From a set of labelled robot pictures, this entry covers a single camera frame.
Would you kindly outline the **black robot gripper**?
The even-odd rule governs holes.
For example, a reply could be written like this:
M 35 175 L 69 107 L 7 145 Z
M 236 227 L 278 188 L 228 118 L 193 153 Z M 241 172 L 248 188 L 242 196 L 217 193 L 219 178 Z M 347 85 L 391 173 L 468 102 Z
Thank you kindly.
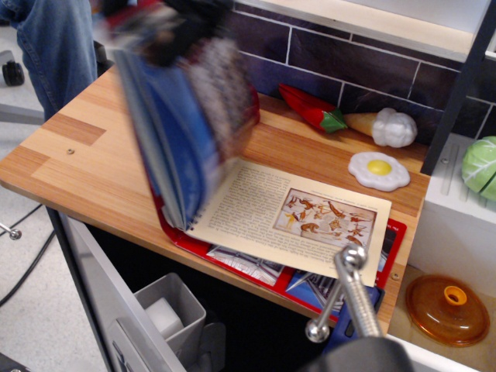
M 153 65 L 167 67 L 187 53 L 202 38 L 215 35 L 233 1 L 163 1 L 176 14 L 160 25 L 142 47 L 141 53 Z

